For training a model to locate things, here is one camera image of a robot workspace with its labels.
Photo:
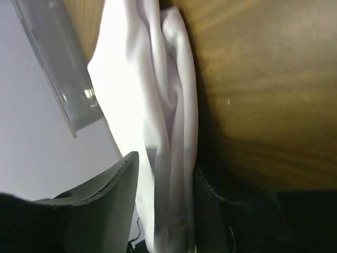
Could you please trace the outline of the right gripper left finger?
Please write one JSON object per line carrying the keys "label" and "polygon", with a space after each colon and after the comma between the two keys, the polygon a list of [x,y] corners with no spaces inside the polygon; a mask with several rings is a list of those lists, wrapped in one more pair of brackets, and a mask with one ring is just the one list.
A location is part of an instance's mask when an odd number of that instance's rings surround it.
{"label": "right gripper left finger", "polygon": [[65,252],[126,252],[138,169],[139,155],[133,151],[87,182],[37,200],[59,213],[54,244]]}

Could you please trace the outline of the white t shirt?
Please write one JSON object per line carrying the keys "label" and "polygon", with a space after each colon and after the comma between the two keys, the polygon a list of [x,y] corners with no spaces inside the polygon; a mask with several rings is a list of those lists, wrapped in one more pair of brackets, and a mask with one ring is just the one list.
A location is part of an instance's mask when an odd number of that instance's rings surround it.
{"label": "white t shirt", "polygon": [[88,71],[121,155],[139,154],[135,203],[148,250],[193,252],[198,105],[179,10],[106,1]]}

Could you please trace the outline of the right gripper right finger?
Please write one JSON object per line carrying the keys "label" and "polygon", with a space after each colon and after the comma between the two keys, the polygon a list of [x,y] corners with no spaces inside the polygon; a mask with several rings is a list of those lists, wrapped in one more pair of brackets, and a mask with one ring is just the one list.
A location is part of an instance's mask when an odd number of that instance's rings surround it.
{"label": "right gripper right finger", "polygon": [[194,212],[196,251],[228,252],[219,198],[199,169],[194,170]]}

